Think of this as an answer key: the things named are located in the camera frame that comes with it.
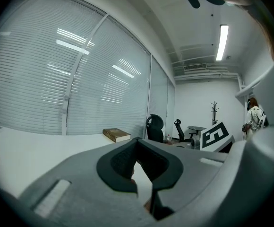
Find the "white ceiling pipe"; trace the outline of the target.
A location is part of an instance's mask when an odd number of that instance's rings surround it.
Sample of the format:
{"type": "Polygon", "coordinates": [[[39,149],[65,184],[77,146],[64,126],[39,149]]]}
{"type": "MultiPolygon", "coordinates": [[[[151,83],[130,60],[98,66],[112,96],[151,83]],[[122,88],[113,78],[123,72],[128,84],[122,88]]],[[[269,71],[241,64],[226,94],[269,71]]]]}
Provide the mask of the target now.
{"type": "Polygon", "coordinates": [[[196,79],[236,79],[239,78],[238,73],[231,73],[231,72],[206,72],[206,73],[193,73],[193,74],[186,74],[175,76],[175,81],[183,81],[183,80],[196,80],[196,79]]]}

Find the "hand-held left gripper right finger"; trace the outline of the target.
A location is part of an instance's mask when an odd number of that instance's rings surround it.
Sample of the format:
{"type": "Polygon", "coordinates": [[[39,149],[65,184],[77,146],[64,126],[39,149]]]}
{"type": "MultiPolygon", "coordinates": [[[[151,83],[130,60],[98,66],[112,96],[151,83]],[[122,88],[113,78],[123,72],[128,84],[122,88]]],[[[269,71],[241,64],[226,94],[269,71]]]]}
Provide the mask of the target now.
{"type": "Polygon", "coordinates": [[[161,220],[191,203],[212,181],[227,156],[138,140],[137,161],[152,182],[153,217],[161,220]]]}

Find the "ceiling air vent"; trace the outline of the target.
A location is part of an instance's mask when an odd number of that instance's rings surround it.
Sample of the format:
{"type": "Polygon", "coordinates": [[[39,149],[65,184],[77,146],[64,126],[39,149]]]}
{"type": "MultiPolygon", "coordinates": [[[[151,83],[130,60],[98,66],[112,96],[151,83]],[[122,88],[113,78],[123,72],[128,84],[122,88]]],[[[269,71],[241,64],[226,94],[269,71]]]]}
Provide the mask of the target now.
{"type": "Polygon", "coordinates": [[[207,64],[206,63],[196,63],[183,66],[184,71],[193,71],[193,70],[206,70],[207,64]]]}

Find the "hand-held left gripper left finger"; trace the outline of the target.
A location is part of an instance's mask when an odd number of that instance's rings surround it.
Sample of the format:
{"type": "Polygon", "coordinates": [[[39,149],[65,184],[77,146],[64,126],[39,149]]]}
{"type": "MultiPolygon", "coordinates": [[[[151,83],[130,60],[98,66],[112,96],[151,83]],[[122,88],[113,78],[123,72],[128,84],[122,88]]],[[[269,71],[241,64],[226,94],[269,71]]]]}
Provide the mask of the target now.
{"type": "Polygon", "coordinates": [[[132,172],[141,139],[95,148],[63,160],[19,197],[29,227],[149,227],[132,172]]]}

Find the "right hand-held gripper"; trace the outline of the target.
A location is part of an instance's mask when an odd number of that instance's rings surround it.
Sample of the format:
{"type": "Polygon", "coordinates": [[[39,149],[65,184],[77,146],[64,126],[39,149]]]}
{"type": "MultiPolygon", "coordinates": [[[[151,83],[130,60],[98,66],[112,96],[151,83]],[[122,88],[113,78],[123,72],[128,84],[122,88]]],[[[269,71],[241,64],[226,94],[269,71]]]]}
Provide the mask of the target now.
{"type": "Polygon", "coordinates": [[[204,129],[200,135],[193,136],[191,146],[207,152],[229,153],[235,142],[234,136],[230,134],[223,122],[204,129]]]}

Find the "black coat rack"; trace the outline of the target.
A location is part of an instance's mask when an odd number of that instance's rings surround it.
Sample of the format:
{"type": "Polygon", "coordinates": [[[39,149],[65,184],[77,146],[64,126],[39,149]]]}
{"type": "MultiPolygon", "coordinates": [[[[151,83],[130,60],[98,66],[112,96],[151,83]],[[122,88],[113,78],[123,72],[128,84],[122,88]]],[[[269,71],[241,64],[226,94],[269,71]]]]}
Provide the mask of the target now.
{"type": "Polygon", "coordinates": [[[211,103],[211,105],[212,105],[212,125],[217,124],[216,113],[217,113],[217,110],[220,109],[219,107],[217,107],[217,104],[218,103],[216,101],[211,103]]]}

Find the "long ceiling light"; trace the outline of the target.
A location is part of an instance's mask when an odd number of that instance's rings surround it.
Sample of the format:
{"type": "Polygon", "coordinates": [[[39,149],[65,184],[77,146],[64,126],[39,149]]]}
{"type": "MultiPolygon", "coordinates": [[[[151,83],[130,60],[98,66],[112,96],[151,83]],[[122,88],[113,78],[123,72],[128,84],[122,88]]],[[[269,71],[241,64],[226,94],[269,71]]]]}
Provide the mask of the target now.
{"type": "Polygon", "coordinates": [[[228,32],[229,32],[228,25],[220,25],[220,38],[219,38],[217,55],[215,59],[216,61],[221,61],[223,58],[224,51],[226,48],[226,43],[227,43],[228,32]]]}

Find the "round glass table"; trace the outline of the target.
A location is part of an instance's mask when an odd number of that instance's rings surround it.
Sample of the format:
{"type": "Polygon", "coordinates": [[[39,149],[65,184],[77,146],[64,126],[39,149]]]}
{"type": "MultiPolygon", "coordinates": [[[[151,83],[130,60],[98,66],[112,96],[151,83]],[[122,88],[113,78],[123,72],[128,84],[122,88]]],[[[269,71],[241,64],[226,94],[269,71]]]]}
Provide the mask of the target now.
{"type": "Polygon", "coordinates": [[[197,135],[200,131],[205,130],[204,127],[198,127],[198,126],[188,126],[189,130],[192,130],[193,132],[190,132],[190,138],[192,138],[194,135],[197,135]]]}

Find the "white window blind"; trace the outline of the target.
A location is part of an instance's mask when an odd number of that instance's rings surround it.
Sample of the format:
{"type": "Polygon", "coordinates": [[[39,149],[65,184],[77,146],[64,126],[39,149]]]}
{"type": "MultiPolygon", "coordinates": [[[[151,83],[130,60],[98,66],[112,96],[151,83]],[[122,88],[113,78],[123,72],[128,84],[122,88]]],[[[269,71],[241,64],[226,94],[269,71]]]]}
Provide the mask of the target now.
{"type": "Polygon", "coordinates": [[[170,137],[172,137],[172,132],[173,132],[174,108],[175,108],[175,87],[172,84],[172,82],[168,80],[166,135],[169,135],[170,137]]]}
{"type": "Polygon", "coordinates": [[[67,134],[99,134],[118,128],[142,137],[151,56],[111,17],[95,32],[74,75],[67,134]]]}
{"type": "Polygon", "coordinates": [[[148,115],[156,114],[160,116],[163,120],[163,129],[166,125],[167,116],[167,91],[168,77],[152,56],[148,115]]]}
{"type": "Polygon", "coordinates": [[[0,18],[2,126],[62,133],[71,73],[103,16],[79,0],[11,1],[0,18]]]}

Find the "brown hardcover book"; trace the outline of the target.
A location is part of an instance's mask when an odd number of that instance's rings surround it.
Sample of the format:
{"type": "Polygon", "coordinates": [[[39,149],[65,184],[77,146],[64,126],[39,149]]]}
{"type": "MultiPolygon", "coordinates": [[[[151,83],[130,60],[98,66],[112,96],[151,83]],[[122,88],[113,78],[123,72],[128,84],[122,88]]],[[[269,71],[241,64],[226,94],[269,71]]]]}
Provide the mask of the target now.
{"type": "Polygon", "coordinates": [[[103,129],[103,135],[112,140],[115,143],[130,140],[131,135],[118,128],[103,129]]]}

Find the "black office chair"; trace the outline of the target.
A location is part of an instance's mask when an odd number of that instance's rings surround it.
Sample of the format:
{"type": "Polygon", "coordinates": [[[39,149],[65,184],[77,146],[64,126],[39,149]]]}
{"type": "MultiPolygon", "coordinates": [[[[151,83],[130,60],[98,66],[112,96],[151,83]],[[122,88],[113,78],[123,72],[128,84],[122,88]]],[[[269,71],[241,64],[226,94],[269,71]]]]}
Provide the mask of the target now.
{"type": "Polygon", "coordinates": [[[178,131],[178,135],[179,135],[179,142],[188,142],[190,143],[191,142],[191,139],[192,137],[196,134],[195,132],[191,132],[190,133],[190,138],[189,139],[186,139],[185,138],[185,134],[183,133],[182,129],[181,129],[181,120],[177,119],[175,122],[174,122],[174,125],[178,131]]]}
{"type": "Polygon", "coordinates": [[[163,143],[163,120],[156,114],[150,114],[146,120],[146,130],[149,140],[163,143]]]}

